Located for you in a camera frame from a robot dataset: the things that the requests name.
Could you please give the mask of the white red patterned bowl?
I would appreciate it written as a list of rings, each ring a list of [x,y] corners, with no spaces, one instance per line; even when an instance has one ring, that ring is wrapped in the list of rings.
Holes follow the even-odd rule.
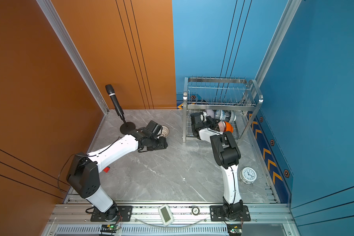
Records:
[[[169,133],[170,133],[169,128],[163,125],[159,136],[166,138],[169,135]]]

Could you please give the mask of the orange bowl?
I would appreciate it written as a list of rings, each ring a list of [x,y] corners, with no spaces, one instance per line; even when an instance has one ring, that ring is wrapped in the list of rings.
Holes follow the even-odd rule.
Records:
[[[225,123],[225,132],[229,131],[231,133],[234,132],[233,126],[229,122],[224,122]]]

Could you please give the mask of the dark flower-shaped bowl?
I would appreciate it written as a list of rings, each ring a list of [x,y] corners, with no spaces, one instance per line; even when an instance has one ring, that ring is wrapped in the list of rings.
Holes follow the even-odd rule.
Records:
[[[234,123],[236,121],[236,119],[237,119],[237,116],[236,116],[235,112],[231,111],[229,123]]]

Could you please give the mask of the green floral patterned bowl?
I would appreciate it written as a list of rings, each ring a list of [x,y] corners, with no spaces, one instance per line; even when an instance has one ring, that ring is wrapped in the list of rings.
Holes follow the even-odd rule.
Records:
[[[220,122],[218,123],[218,130],[219,130],[220,132],[225,132],[225,131],[226,131],[226,122],[220,121]]]

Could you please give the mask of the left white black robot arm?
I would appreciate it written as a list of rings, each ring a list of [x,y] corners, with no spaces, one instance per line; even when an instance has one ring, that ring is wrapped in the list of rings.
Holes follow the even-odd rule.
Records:
[[[146,127],[128,131],[112,144],[90,152],[73,156],[66,176],[67,182],[77,194],[90,202],[93,209],[103,214],[105,221],[119,217],[118,205],[101,187],[99,174],[112,163],[131,152],[155,151],[166,149],[169,129],[150,121]]]

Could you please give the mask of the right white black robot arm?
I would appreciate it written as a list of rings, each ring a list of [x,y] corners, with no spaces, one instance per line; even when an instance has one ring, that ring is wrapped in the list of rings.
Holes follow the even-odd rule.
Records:
[[[192,133],[195,138],[211,144],[216,164],[221,168],[224,195],[224,217],[234,221],[244,210],[243,200],[239,191],[238,165],[241,152],[231,131],[219,131],[212,117],[203,112],[190,114]]]

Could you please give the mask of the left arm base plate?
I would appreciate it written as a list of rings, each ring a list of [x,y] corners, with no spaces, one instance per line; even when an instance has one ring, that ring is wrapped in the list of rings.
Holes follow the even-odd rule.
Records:
[[[101,212],[94,207],[91,212],[91,222],[129,222],[133,206],[112,206],[106,212]]]

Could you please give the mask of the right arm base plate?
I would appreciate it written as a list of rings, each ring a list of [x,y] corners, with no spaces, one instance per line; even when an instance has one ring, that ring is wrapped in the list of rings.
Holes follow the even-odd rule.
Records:
[[[213,222],[249,222],[251,221],[248,206],[244,205],[240,211],[230,212],[224,205],[209,207],[210,219]]]

